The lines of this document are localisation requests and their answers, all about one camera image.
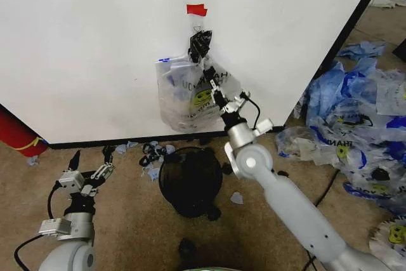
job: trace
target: yellow smiley logo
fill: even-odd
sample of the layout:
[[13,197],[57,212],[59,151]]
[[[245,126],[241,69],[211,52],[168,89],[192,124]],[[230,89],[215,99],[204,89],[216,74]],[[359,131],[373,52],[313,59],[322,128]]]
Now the yellow smiley logo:
[[200,105],[211,99],[211,89],[206,89],[203,91],[198,92],[195,97],[193,98],[194,105]]

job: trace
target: black wall edge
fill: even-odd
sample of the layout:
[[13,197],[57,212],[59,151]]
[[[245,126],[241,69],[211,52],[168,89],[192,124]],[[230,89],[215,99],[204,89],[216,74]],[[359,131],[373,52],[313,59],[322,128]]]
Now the black wall edge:
[[331,46],[329,52],[325,56],[323,62],[321,63],[320,67],[316,71],[315,75],[313,76],[314,79],[320,77],[322,74],[330,70],[331,63],[333,62],[334,58],[336,57],[338,51],[341,49],[342,45],[347,40],[349,34],[354,29],[355,25],[359,21],[362,13],[368,7],[370,0],[360,0],[357,7],[355,8],[354,12],[351,14],[350,19],[348,19],[347,23],[345,24],[344,28],[338,35],[336,41]]
[[[269,133],[278,133],[284,130],[285,126],[274,126]],[[167,136],[144,136],[141,138],[127,138],[127,139],[116,139],[116,140],[102,140],[102,141],[88,141],[88,142],[70,142],[70,143],[54,143],[48,144],[52,149],[78,149],[86,147],[99,147],[106,145],[120,145],[127,144],[128,141],[145,143],[150,141],[158,142],[169,142],[169,141],[179,141],[179,140],[194,140],[201,138],[218,138],[221,136],[227,136],[225,131],[212,131],[208,133],[185,133],[180,135],[167,135]]]

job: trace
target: red object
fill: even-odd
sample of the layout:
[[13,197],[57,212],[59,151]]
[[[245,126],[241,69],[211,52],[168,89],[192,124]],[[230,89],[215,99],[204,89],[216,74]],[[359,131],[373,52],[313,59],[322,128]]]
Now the red object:
[[44,152],[46,144],[31,129],[0,108],[0,140],[26,157]]
[[194,14],[199,16],[205,16],[207,9],[204,8],[204,4],[187,4],[186,11],[188,14]]

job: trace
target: red tape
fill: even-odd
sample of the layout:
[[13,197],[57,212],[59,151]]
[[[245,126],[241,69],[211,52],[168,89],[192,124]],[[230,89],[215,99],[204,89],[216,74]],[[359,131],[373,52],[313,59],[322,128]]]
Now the red tape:
[[204,4],[187,4],[186,10],[188,14],[199,16],[206,16],[207,14],[207,9],[204,8]]

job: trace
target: baseboard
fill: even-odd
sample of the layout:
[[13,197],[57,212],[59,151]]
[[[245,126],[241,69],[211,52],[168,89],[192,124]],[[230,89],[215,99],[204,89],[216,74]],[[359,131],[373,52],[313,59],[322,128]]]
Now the baseboard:
[[[270,133],[278,133],[284,130],[285,126],[275,126]],[[48,144],[52,149],[79,149],[86,147],[99,147],[106,145],[120,145],[126,144],[128,141],[145,143],[150,141],[166,142],[166,141],[179,141],[179,140],[194,140],[201,138],[219,138],[227,136],[225,131],[213,131],[209,133],[190,133],[181,135],[167,135],[167,136],[144,136],[140,138],[125,138],[116,140],[102,140],[102,141],[88,141],[88,142],[69,142],[69,143],[54,143]]]

